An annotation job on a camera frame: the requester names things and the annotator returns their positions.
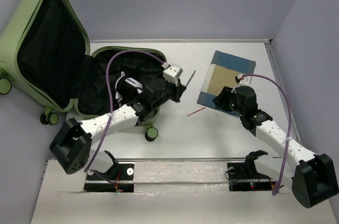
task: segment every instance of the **suitcase wheel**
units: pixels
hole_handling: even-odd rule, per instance
[[[146,132],[145,132],[145,138],[147,141],[152,142],[154,141],[159,135],[159,132],[156,128],[153,127],[152,124],[146,125]]]
[[[0,95],[9,93],[12,89],[12,83],[8,78],[0,77]]]
[[[50,124],[50,125],[55,125],[59,121],[59,115],[57,113],[50,112],[47,115],[45,113],[42,113],[40,115],[40,122],[43,125]]]

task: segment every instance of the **black fabric lining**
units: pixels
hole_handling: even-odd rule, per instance
[[[62,109],[85,57],[85,39],[62,0],[43,0],[17,54],[23,77]]]
[[[94,59],[89,61],[90,69],[86,70],[83,77],[83,83],[78,94],[78,109],[82,114],[103,115],[110,111],[110,102],[106,85],[106,67],[116,53],[121,50],[105,50],[98,53]],[[110,85],[115,97],[114,86],[115,81],[120,77],[121,72],[125,72],[128,77],[145,84],[149,80],[156,77],[163,77],[163,67],[159,61],[152,57],[145,56],[137,52],[125,53],[116,58],[110,68]],[[113,100],[114,109],[118,108],[118,104]]]

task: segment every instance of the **wall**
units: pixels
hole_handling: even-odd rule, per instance
[[[0,32],[19,1],[0,0]],[[0,96],[0,223],[31,221],[44,163],[50,157],[48,146],[59,128],[41,125],[42,112],[40,105],[16,88]]]
[[[94,39],[274,38],[295,0],[70,0]]]
[[[332,157],[339,178],[339,2],[297,0],[273,51],[306,147]],[[339,196],[331,200],[339,220]]]

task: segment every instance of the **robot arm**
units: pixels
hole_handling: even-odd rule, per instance
[[[213,102],[218,109],[238,114],[246,130],[282,157],[286,134],[271,116],[258,109],[256,94],[248,85],[248,80],[241,80],[233,89],[224,87]],[[334,165],[326,154],[319,156],[289,138],[287,163],[295,170],[292,192],[304,207],[313,207],[339,193]]]
[[[180,102],[181,95],[186,90],[186,86],[180,82],[182,69],[178,65],[167,63],[164,63],[163,67],[163,78],[155,78],[143,85],[142,91],[136,91],[133,100],[113,113],[79,122],[69,119],[63,124],[49,149],[67,174],[73,174],[86,166],[91,155],[91,145],[101,139],[109,117],[112,120],[106,135],[142,124],[153,117],[157,109],[169,100]],[[128,87],[130,81],[122,81],[121,92]],[[108,152],[102,152],[101,156],[104,156],[104,161],[98,160],[101,162],[98,169],[105,172],[112,165],[113,156]]]

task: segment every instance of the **green suitcase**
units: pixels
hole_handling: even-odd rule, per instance
[[[119,51],[133,49],[104,47],[90,55],[87,33],[68,0],[21,0],[0,37],[0,93],[8,93],[12,82],[46,107],[40,117],[44,124],[57,122],[53,110],[72,107],[85,119],[103,115],[109,112],[106,65]],[[166,60],[158,50],[135,50]],[[110,80],[117,80],[122,69],[138,77],[137,68],[157,66],[148,56],[124,54],[112,63]],[[152,126],[158,113],[144,125]]]

